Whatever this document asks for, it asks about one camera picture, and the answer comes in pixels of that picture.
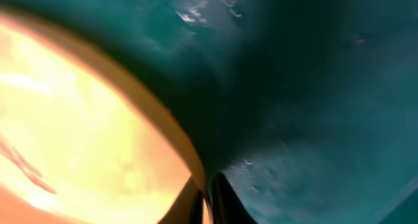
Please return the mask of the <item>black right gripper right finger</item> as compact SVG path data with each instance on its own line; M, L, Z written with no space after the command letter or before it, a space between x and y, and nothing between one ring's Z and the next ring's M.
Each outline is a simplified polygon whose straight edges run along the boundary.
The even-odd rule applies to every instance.
M256 224L222 172L212 182L212 208L214 224Z

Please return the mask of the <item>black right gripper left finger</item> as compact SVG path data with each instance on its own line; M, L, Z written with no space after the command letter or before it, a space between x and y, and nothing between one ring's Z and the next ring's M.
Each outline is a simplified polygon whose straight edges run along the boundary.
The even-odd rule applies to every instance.
M203 196L191 176L159 224L202 224Z

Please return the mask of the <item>yellow plate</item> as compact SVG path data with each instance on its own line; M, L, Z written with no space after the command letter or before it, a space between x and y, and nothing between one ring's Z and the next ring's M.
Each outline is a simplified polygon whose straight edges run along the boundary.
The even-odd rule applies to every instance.
M1 7L1 222L159 223L190 177L189 137L121 65L64 29Z

